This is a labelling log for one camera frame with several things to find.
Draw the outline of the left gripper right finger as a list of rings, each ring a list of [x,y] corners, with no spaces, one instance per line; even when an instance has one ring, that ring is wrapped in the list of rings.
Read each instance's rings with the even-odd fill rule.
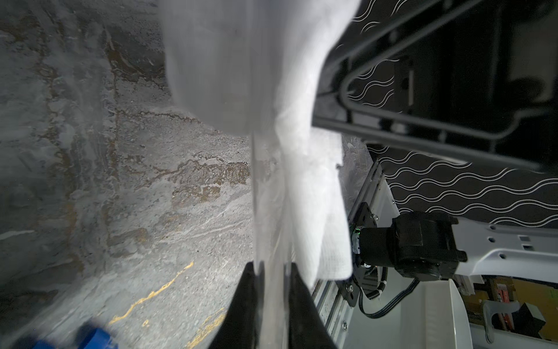
[[[289,289],[289,348],[336,348],[295,263],[291,265]]]

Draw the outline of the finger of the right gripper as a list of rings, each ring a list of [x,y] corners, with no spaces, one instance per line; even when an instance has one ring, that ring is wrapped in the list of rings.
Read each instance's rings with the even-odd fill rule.
[[[477,164],[557,171],[556,1],[359,1],[312,123]]]

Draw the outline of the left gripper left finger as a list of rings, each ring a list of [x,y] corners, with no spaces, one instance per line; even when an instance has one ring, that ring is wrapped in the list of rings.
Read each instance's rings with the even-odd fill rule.
[[[245,265],[225,318],[210,349],[255,348],[256,315],[260,303],[259,279],[254,263]]]

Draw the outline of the white wipe cloth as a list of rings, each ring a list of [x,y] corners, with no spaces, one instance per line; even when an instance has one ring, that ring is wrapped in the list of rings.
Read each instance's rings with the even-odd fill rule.
[[[351,276],[341,135],[312,126],[326,58],[358,1],[161,1],[177,106],[230,135],[274,135],[291,261],[303,282]]]

